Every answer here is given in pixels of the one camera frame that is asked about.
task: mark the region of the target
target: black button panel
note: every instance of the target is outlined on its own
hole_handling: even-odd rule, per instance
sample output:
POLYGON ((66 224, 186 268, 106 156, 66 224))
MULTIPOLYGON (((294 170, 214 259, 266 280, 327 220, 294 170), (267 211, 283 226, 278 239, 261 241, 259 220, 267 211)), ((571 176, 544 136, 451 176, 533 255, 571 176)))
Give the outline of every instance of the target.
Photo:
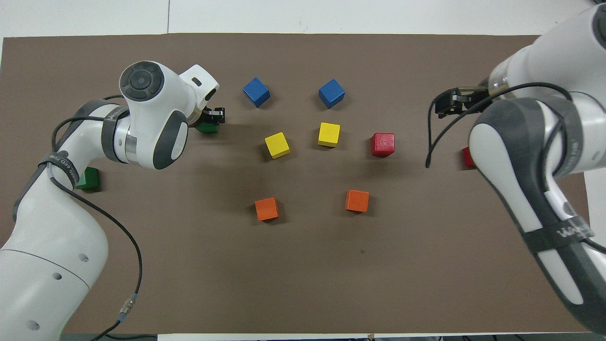
POLYGON ((129 66, 120 77, 120 89, 132 101, 154 98, 164 86, 164 74, 153 62, 141 61, 129 66))

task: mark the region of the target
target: orange cube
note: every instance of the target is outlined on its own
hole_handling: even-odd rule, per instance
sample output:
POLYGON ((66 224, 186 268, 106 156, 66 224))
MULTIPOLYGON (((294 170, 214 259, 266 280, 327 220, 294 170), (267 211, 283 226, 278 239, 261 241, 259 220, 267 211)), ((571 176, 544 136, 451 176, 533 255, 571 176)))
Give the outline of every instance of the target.
POLYGON ((259 221, 278 218, 278 203, 275 198, 255 201, 259 221))
POLYGON ((370 194, 368 192, 350 189, 347 191, 347 197, 345 198, 345 209, 355 212, 367 212, 369 197, 370 194))

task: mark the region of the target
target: cube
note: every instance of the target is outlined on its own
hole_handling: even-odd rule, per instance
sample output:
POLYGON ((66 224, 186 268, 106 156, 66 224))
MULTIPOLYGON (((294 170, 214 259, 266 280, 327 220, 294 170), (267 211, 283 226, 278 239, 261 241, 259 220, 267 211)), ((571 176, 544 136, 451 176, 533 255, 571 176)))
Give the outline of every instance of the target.
POLYGON ((202 122, 196 127, 200 133, 216 133, 219 132, 219 125, 214 123, 202 122))
POLYGON ((318 144, 320 146, 336 147, 339 143, 339 132, 341 126, 333 123, 320 123, 320 134, 318 135, 318 144))
POLYGON ((270 137, 265 138, 265 144, 269 150, 271 158, 279 158, 290 153, 290 148, 286 142, 286 137, 283 132, 279 132, 270 137))
POLYGON ((86 167, 84 173, 80 176, 80 181, 76 185, 76 188, 89 191, 97 187, 99 187, 99 170, 97 168, 86 167))
POLYGON ((469 147, 463 148, 461 152, 463 152, 463 162, 465 163, 465 165, 469 168, 475 168, 476 163, 473 162, 473 159, 471 158, 471 152, 469 151, 469 147))
POLYGON ((267 198, 255 201, 255 209, 257 211, 257 219, 264 221, 268 219, 278 218, 278 203, 275 198, 267 198))
POLYGON ((395 151, 394 133, 375 133, 370 153, 376 157, 387 157, 395 151))
POLYGON ((246 97, 255 104, 255 107, 260 107, 270 97, 269 89, 263 84, 259 78, 254 77, 242 90, 246 97))
POLYGON ((320 88, 318 96, 320 96, 326 108, 330 109, 345 97, 345 90, 343 90, 336 79, 332 79, 320 88))
POLYGON ((370 194, 368 192, 350 189, 347 191, 345 198, 345 209, 354 212, 367 212, 369 197, 370 194))

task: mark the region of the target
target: blue cube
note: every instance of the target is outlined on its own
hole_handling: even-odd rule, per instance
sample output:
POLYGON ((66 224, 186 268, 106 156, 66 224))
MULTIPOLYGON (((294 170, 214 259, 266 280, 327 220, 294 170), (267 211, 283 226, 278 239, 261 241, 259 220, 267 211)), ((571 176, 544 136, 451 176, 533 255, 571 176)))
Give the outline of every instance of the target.
POLYGON ((330 109, 345 97, 345 90, 333 79, 320 88, 318 95, 322 102, 324 102, 324 105, 330 109))
POLYGON ((242 90, 246 94, 246 97, 248 97, 257 108, 270 97, 269 89, 265 86, 265 84, 261 83, 257 77, 254 77, 253 80, 248 82, 248 84, 246 84, 242 90))

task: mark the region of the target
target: green block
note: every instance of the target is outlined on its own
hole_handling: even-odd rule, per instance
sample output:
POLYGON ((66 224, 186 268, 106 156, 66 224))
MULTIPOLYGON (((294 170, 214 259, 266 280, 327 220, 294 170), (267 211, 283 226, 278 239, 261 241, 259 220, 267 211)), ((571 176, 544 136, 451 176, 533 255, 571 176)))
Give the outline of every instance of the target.
POLYGON ((97 168, 86 167, 84 174, 80 176, 80 182, 76 185, 77 189, 96 189, 99 187, 99 170, 97 168))
POLYGON ((196 129, 200 133, 216 133, 219 131, 219 126, 215 126, 212 123, 201 123, 196 129))

